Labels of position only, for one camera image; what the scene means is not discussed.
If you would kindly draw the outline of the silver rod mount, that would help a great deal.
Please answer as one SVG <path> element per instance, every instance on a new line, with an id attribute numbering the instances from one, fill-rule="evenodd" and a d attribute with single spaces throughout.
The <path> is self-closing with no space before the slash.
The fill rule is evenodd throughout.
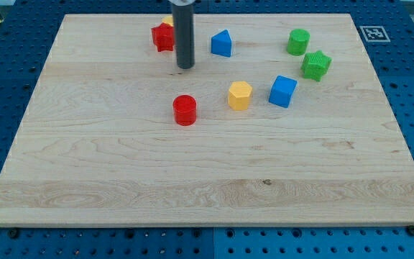
<path id="1" fill-rule="evenodd" d="M 169 2 L 174 5 L 191 5 L 195 0 L 169 0 Z"/>

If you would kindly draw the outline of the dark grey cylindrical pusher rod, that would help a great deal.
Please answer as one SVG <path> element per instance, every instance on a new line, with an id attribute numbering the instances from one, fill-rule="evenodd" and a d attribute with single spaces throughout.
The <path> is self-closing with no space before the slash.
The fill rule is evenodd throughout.
<path id="1" fill-rule="evenodd" d="M 195 64 L 193 2 L 172 2 L 171 9 L 177 65 L 190 69 Z"/>

